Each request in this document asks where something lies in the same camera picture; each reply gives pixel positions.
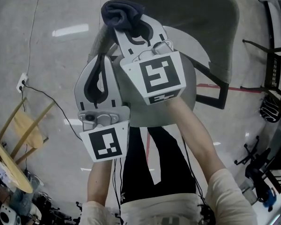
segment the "gray floor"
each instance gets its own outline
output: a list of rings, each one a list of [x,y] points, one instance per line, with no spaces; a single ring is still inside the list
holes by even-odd
[[[29,85],[54,97],[73,122],[77,122],[74,86],[86,65],[94,38],[102,25],[100,7],[108,0],[39,0],[31,37]],[[266,54],[242,39],[250,39],[268,46],[268,27],[263,4],[258,0],[237,0],[240,20],[233,48],[233,75],[230,87],[260,86],[265,77]],[[20,102],[21,95],[15,87],[22,73],[27,72],[29,39],[37,0],[0,0],[0,129],[12,110]],[[57,35],[60,29],[76,25],[87,28],[72,35]],[[183,51],[207,65],[208,57],[190,37],[181,37],[181,44],[191,43],[191,51]],[[197,84],[212,84],[197,74]],[[219,90],[198,87],[198,93],[217,96]],[[44,95],[25,89],[26,108],[32,117],[50,103]],[[263,129],[265,122],[258,108],[263,94],[230,90],[225,110],[197,103],[194,112],[211,134],[214,145],[224,164],[238,182],[243,180],[241,166],[233,161],[245,154],[243,144],[252,143]],[[29,157],[28,169],[45,183],[42,188],[54,200],[61,211],[76,217],[79,210],[75,202],[86,201],[86,185],[92,161],[84,147],[65,123],[61,111],[55,106],[41,122],[41,130],[49,137],[45,146]],[[74,125],[77,132],[80,125]],[[176,126],[169,130],[182,147]],[[142,129],[148,164],[155,182],[160,179],[158,152],[154,142],[147,143],[147,132]],[[18,138],[8,129],[4,140],[11,151]],[[203,190],[206,182],[201,170],[192,159]],[[114,192],[110,188],[107,205],[116,208]]]

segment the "gray chair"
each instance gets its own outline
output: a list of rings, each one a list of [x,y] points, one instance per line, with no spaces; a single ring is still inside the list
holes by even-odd
[[[163,26],[173,27],[195,38],[210,58],[209,69],[188,57],[192,65],[220,86],[219,98],[197,95],[195,100],[224,109],[232,74],[232,46],[239,10],[235,0],[130,0],[145,6],[145,14]],[[92,46],[88,62],[107,53],[114,44],[104,25]]]

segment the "white shirt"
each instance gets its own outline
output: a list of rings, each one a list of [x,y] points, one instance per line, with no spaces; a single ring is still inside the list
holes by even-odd
[[[217,225],[256,225],[257,219],[227,169],[210,178],[206,202],[214,211]],[[202,204],[196,194],[172,194],[127,202],[121,205],[125,225],[197,225]],[[113,225],[109,211],[97,202],[82,206],[80,225]]]

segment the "person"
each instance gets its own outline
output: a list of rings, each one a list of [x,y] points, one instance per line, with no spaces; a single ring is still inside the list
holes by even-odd
[[[165,101],[183,139],[197,159],[208,183],[206,203],[217,225],[257,224],[256,215],[242,195],[232,174],[216,154],[207,130],[182,98]],[[139,128],[130,128],[123,170],[121,223],[125,225],[205,224],[202,201],[196,195],[194,177],[177,145],[162,127],[149,127],[156,143],[161,182],[154,185]],[[82,206],[81,225],[108,225],[113,218],[105,208],[112,161],[93,164],[89,174],[87,202]]]
[[[9,206],[21,217],[22,224],[32,225],[36,219],[34,214],[32,214],[32,218],[29,218],[32,199],[39,186],[43,186],[44,183],[36,175],[31,175],[27,170],[25,170],[24,174],[30,180],[33,192],[25,193],[16,188],[14,194],[10,198]]]

